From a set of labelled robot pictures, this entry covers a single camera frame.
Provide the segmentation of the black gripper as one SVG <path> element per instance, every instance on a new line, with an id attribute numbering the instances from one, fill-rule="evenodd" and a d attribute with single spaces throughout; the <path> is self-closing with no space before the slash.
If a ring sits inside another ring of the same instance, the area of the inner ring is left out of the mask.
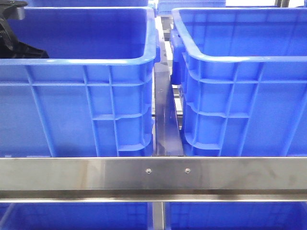
<path id="1" fill-rule="evenodd" d="M 1 58 L 49 58 L 47 52 L 19 41 L 8 20 L 23 20 L 23 0 L 2 0 L 0 2 L 0 57 Z"/>

